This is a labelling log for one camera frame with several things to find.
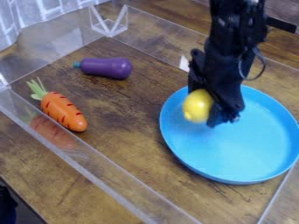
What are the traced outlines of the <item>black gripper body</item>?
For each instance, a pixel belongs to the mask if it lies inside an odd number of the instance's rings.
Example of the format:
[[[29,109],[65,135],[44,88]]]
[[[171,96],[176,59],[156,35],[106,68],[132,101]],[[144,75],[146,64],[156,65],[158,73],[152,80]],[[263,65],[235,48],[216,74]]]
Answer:
[[[202,74],[210,86],[215,102],[232,105],[243,103],[242,81],[248,76],[255,54],[252,50],[223,55],[220,49],[207,40],[204,51],[191,50],[190,73]]]

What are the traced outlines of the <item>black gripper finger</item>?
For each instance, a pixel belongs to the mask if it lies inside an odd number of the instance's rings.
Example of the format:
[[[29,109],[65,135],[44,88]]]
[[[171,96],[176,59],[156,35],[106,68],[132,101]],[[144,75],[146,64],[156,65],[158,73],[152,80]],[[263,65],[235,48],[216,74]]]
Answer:
[[[211,93],[210,86],[207,84],[206,77],[202,74],[190,73],[188,74],[188,93],[194,92],[195,90],[206,90]]]
[[[234,103],[232,105],[228,105],[214,102],[210,109],[207,126],[210,128],[215,128],[223,123],[235,123],[240,118],[239,113],[243,111],[243,109],[243,103]]]

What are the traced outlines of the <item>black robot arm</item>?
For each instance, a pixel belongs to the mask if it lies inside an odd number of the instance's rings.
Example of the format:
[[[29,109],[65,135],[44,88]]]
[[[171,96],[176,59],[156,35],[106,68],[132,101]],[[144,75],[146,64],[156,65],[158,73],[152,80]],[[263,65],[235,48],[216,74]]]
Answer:
[[[234,123],[244,110],[242,82],[254,60],[264,57],[258,44],[267,38],[264,0],[210,0],[211,28],[204,49],[191,50],[188,91],[203,89],[214,103],[207,126]]]

